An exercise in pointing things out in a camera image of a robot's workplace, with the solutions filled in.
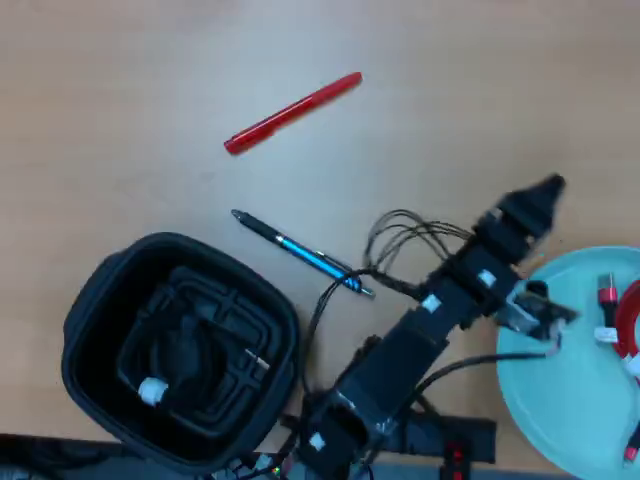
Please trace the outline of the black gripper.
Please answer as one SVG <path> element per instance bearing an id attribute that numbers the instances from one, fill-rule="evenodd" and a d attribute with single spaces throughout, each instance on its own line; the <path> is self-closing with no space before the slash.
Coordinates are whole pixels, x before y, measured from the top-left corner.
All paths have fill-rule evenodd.
<path id="1" fill-rule="evenodd" d="M 565 178 L 551 174 L 506 194 L 473 227 L 476 237 L 505 263 L 517 265 L 540 243 L 553 225 L 553 209 L 565 189 Z"/>

